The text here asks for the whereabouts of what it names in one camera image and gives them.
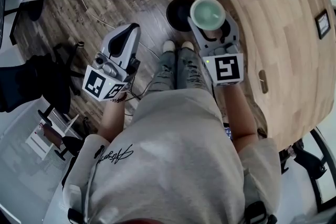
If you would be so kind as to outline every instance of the cable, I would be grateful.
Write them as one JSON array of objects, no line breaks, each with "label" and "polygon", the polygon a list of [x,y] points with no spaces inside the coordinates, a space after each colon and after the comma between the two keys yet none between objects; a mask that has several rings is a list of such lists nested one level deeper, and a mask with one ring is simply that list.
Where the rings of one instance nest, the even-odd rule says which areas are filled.
[{"label": "cable", "polygon": [[[87,11],[93,18],[95,18],[97,21],[101,22],[102,24],[104,24],[104,25],[106,25],[106,26],[108,26],[108,27],[111,27],[112,29],[115,29],[115,27],[113,27],[113,26],[111,26],[111,25],[109,25],[109,24],[103,22],[103,21],[102,21],[101,19],[99,19],[97,16],[95,16],[94,14],[92,14],[91,11],[89,10],[88,6],[85,4],[84,0],[81,0],[81,1],[82,1],[83,5],[84,5],[86,11]],[[159,56],[157,56],[157,54],[156,54],[153,50],[151,50],[150,48],[148,48],[147,46],[145,46],[145,45],[142,44],[141,42],[139,42],[139,44],[140,44],[141,46],[143,46],[144,48],[146,48],[148,51],[150,51],[150,52],[151,52],[157,59],[160,58]],[[133,95],[133,97],[130,98],[130,99],[125,100],[125,102],[130,101],[130,100],[135,99],[135,98],[138,98],[139,100],[141,100],[140,96],[144,95],[144,93],[146,92],[147,88],[149,87],[149,85],[150,85],[151,82],[152,82],[152,80],[151,80],[151,81],[148,83],[148,85],[146,86],[146,88],[144,89],[144,91],[143,91],[140,95],[136,95],[136,94],[134,94],[134,93],[132,92],[134,81],[135,81],[135,78],[134,78],[133,81],[132,81],[132,86],[131,86],[131,90],[130,90],[130,94]]]},{"label": "cable", "polygon": [[135,99],[135,98],[139,98],[141,100],[140,96],[144,95],[144,93],[146,92],[146,90],[149,87],[149,85],[151,84],[151,82],[152,82],[152,80],[147,84],[146,88],[144,89],[144,91],[140,95],[135,95],[134,93],[131,92],[131,94],[133,96],[135,95],[136,97],[132,97],[130,99],[127,99],[127,100],[125,100],[125,102],[130,101],[130,100]]},{"label": "cable", "polygon": [[[95,18],[96,20],[98,20],[98,21],[101,22],[102,24],[105,24],[106,26],[111,27],[112,29],[115,29],[115,27],[113,27],[113,26],[111,26],[111,25],[109,25],[109,24],[103,22],[101,19],[99,19],[98,17],[96,17],[94,14],[92,14],[91,11],[89,10],[89,8],[87,7],[87,5],[85,4],[84,0],[81,0],[81,1],[82,1],[82,3],[83,3],[84,7],[86,8],[86,11],[87,11],[93,18]],[[157,56],[157,54],[156,54],[153,50],[151,50],[150,48],[148,48],[147,46],[145,46],[143,43],[139,42],[139,44],[140,44],[141,46],[143,46],[144,48],[146,48],[147,50],[149,50],[151,53],[153,53],[153,55],[154,55],[156,58],[158,58],[158,59],[160,58],[159,56]]]}]

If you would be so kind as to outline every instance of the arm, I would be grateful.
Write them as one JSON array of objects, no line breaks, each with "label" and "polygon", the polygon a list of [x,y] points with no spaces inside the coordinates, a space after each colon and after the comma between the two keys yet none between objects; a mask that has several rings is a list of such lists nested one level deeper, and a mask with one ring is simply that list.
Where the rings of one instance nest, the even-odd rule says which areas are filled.
[{"label": "arm", "polygon": [[125,102],[109,101],[100,122],[98,134],[89,135],[71,169],[64,188],[63,200],[67,208],[81,212],[81,201],[89,181],[93,165],[97,163],[97,153],[106,149],[124,127]]},{"label": "arm", "polygon": [[104,137],[107,141],[111,143],[117,137],[117,135],[123,131],[124,120],[125,102],[107,102],[98,129],[98,135]]},{"label": "arm", "polygon": [[257,125],[239,85],[226,86],[224,98],[236,151],[257,142]]}]

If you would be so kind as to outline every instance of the gray jeans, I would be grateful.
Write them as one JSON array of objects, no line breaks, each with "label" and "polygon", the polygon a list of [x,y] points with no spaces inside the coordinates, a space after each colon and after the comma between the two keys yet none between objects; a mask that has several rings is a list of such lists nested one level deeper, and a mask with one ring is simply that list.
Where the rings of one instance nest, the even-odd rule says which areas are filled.
[{"label": "gray jeans", "polygon": [[146,94],[187,88],[208,91],[199,62],[198,55],[188,48],[180,50],[177,66],[175,53],[165,52],[160,57],[159,66]]}]

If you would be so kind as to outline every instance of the white sneaker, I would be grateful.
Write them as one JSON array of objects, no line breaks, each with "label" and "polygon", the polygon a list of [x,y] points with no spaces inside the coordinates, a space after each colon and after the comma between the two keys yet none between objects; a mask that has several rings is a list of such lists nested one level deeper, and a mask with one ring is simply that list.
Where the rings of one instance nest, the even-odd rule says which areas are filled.
[{"label": "white sneaker", "polygon": [[190,41],[186,41],[183,43],[182,48],[189,48],[190,50],[194,50],[194,45]]},{"label": "white sneaker", "polygon": [[173,41],[171,40],[167,40],[165,41],[165,43],[163,44],[163,52],[166,52],[166,51],[172,51],[174,52],[175,51],[175,44]]}]

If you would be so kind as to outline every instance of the green cup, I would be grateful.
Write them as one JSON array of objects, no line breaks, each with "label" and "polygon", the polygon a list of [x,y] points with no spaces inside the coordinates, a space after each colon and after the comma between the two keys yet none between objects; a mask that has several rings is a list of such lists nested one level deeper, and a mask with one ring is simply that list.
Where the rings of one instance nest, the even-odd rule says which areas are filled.
[{"label": "green cup", "polygon": [[217,30],[225,22],[225,10],[217,0],[196,0],[190,8],[194,24],[203,30]]}]

